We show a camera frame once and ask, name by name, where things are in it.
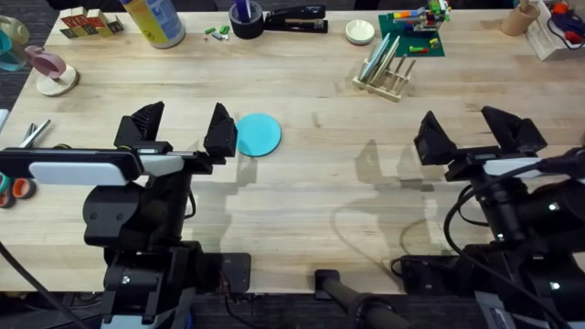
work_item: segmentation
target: stapler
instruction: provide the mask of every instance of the stapler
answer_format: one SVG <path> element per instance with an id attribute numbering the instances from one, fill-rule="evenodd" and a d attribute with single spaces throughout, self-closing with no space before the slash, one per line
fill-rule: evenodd
<path id="1" fill-rule="evenodd" d="M 272 31 L 327 33 L 324 5 L 299 5 L 266 14 L 264 29 Z"/>

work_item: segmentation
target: mug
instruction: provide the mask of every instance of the mug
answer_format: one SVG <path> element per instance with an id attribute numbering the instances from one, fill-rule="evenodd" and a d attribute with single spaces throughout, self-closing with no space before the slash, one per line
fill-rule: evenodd
<path id="1" fill-rule="evenodd" d="M 4 31 L 14 42 L 24 45 L 28 42 L 28 29 L 16 18 L 0 15 L 0 30 Z"/>
<path id="2" fill-rule="evenodd" d="M 27 55 L 19 45 L 15 45 L 12 39 L 0 30 L 0 69 L 18 71 L 27 63 Z"/>

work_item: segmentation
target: pen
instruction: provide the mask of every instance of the pen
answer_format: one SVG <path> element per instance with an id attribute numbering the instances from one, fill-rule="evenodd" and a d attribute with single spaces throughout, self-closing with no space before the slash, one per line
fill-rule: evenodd
<path id="1" fill-rule="evenodd" d="M 239 21 L 249 23 L 251 18 L 250 0 L 236 0 L 236 8 L 238 9 Z"/>

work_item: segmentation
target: box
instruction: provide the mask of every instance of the box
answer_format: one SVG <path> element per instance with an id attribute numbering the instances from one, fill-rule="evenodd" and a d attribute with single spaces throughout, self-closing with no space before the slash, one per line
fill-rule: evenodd
<path id="1" fill-rule="evenodd" d="M 528 43 L 537 53 L 541 60 L 563 60 L 572 58 L 585 58 L 585 47 L 577 50 L 567 49 L 565 44 L 550 32 L 547 21 L 550 19 L 550 12 L 543 0 L 530 2 L 540 11 L 540 16 L 528 27 L 526 38 Z M 560 35 L 564 33 L 550 22 L 552 29 Z"/>

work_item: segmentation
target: dark floor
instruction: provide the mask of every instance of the dark floor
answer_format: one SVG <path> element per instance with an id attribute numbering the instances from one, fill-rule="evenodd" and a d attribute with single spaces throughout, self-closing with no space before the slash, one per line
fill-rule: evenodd
<path id="1" fill-rule="evenodd" d="M 68 0 L 54 0 L 67 3 Z M 105 4 L 103 0 L 91 0 Z M 265 10 L 285 5 L 314 4 L 313 0 L 258 0 Z M 503 2 L 499 0 L 452 0 L 455 7 L 494 7 Z M 193 11 L 204 0 L 175 1 L 180 11 Z M 328 10 L 351 10 L 354 0 L 324 0 Z M 217 0 L 218 9 L 226 10 L 231 0 Z M 426 0 L 381 0 L 380 9 L 403 9 L 419 7 Z M 44 44 L 58 13 L 52 10 L 46 0 L 0 0 L 0 15 L 13 16 L 25 23 L 30 31 L 30 44 Z M 0 71 L 0 108 L 11 109 L 28 76 L 29 69 L 18 72 Z M 395 310 L 410 320 L 435 324 L 434 327 L 467 329 L 485 328 L 485 321 L 479 308 L 472 300 L 441 297 L 421 298 L 412 296 L 389 296 Z M 199 328 L 243 327 L 225 312 L 223 300 L 216 296 L 202 296 L 197 299 L 195 310 Z M 338 328 L 343 323 L 341 311 L 332 303 L 316 302 L 310 295 L 277 295 L 264 298 L 254 304 L 255 321 L 272 326 L 285 319 L 289 323 L 298 323 L 302 328 Z M 247 304 L 234 307 L 234 311 L 243 317 L 250 315 Z M 82 316 L 89 316 L 97 309 L 78 311 Z M 0 328 L 44 328 L 63 321 L 62 316 L 54 311 L 28 311 L 18 316 L 0 316 Z"/>
<path id="2" fill-rule="evenodd" d="M 35 298 L 32 301 L 31 298 L 27 298 L 26 303 L 19 300 L 13 301 L 10 308 L 12 311 L 7 312 L 7 302 L 3 302 L 0 298 L 0 306 L 2 306 L 0 327 L 4 329 L 45 329 L 66 322 L 65 318 L 57 311 L 39 311 L 39 308 L 48 307 L 48 305 L 42 304 L 41 300 L 36 302 L 34 300 Z M 474 302 L 468 300 L 452 297 L 423 298 L 403 295 L 387 296 L 387 300 L 397 314 L 418 324 L 419 328 L 480 329 L 486 327 L 479 308 Z M 99 305 L 95 305 L 95 302 L 86 302 L 85 304 L 90 307 L 84 305 L 73 307 L 74 312 L 79 317 L 87 319 L 99 313 Z M 264 296 L 252 306 L 247 302 L 241 302 L 238 305 L 232 303 L 230 309 L 237 316 L 266 328 L 336 329 L 344 328 L 344 324 L 346 324 L 345 315 L 333 302 L 318 302 L 314 300 L 312 295 L 308 294 Z M 195 317 L 194 328 L 246 328 L 245 325 L 228 316 L 221 297 L 197 297 L 192 310 Z"/>

